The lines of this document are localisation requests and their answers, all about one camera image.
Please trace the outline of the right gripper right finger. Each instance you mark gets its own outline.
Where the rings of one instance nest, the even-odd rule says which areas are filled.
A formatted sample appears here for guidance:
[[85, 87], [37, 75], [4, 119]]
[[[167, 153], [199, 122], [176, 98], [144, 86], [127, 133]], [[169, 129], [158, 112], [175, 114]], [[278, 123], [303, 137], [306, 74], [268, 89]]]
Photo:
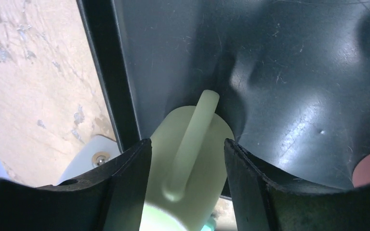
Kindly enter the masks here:
[[240, 231], [370, 231], [370, 184], [339, 190], [297, 178], [234, 140], [224, 145]]

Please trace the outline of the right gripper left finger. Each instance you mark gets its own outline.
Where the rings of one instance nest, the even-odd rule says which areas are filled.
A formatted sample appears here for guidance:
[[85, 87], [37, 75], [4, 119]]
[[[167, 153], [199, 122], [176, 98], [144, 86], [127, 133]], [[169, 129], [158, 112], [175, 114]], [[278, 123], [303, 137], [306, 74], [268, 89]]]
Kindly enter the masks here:
[[57, 186], [0, 179], [0, 231], [137, 231], [151, 157], [144, 139]]

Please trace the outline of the green cup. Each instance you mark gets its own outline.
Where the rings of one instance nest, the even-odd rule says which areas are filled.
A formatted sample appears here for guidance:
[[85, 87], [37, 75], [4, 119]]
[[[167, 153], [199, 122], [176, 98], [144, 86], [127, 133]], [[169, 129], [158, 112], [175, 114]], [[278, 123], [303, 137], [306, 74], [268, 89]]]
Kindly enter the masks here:
[[152, 160], [142, 231], [200, 231], [227, 178], [224, 142], [230, 126], [216, 114], [218, 93], [171, 111], [151, 136]]

